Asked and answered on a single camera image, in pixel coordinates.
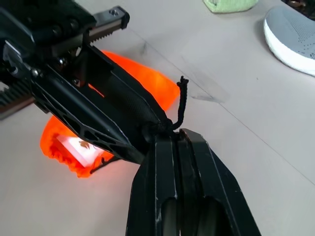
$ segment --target green cloth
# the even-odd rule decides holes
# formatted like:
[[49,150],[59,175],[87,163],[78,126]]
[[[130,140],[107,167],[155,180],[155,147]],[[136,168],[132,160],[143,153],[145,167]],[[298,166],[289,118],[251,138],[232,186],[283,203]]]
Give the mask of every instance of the green cloth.
[[203,0],[210,11],[214,13],[231,13],[247,11],[252,8],[258,0]]

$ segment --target white shoe sole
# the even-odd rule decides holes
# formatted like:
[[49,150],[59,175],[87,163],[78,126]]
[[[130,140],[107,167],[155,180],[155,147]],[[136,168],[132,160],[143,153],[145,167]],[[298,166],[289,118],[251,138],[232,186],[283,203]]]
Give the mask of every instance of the white shoe sole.
[[287,66],[315,77],[315,60],[306,58],[281,43],[269,29],[264,21],[264,32],[267,44],[273,54]]

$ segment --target beige floor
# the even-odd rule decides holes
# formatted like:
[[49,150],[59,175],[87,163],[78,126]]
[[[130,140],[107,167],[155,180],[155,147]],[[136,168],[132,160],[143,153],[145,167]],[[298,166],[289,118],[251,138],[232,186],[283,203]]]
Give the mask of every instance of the beige floor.
[[[264,42],[262,20],[280,1],[228,15],[201,0],[79,2],[92,13],[120,4],[131,15],[128,29],[97,47],[191,79],[183,127],[234,173],[263,236],[314,235],[315,81]],[[176,118],[176,106],[168,114]],[[119,161],[77,179],[40,152],[48,118],[30,106],[0,124],[2,235],[123,236],[137,165]]]

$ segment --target orange glowing object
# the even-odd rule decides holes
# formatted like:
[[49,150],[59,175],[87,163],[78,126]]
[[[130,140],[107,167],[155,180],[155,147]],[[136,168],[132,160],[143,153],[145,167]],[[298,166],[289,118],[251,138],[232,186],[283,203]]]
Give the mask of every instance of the orange glowing object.
[[[161,73],[117,54],[111,52],[103,53],[138,80],[141,85],[152,94],[163,110],[166,111],[169,109],[175,99],[179,96],[180,91],[176,84]],[[104,97],[104,95],[93,88],[92,85],[89,85],[89,87]],[[102,158],[104,158],[105,161],[108,161],[113,157],[113,154],[106,151],[97,151],[94,153],[94,162],[92,164],[90,163],[90,157],[88,161],[85,162],[87,156],[84,157],[81,153],[81,156],[78,157],[78,152],[80,152],[78,145],[74,145],[74,142],[70,141],[69,143],[72,143],[72,146],[69,147],[69,144],[65,145],[60,137],[73,137],[76,138],[75,142],[77,142],[77,136],[56,117],[52,117],[48,121],[40,140],[42,152],[49,158],[57,159],[59,162],[66,164],[78,177],[89,177],[91,175],[90,171],[101,164]],[[84,141],[79,140],[78,142],[83,147],[89,146],[89,144],[86,144]]]

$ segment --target gray sneaker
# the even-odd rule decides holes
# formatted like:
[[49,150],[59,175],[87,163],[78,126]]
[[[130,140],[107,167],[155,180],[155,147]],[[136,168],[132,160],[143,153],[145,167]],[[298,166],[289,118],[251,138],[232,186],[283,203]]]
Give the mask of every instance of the gray sneaker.
[[267,44],[291,68],[315,76],[315,22],[288,6],[272,8],[264,21]]

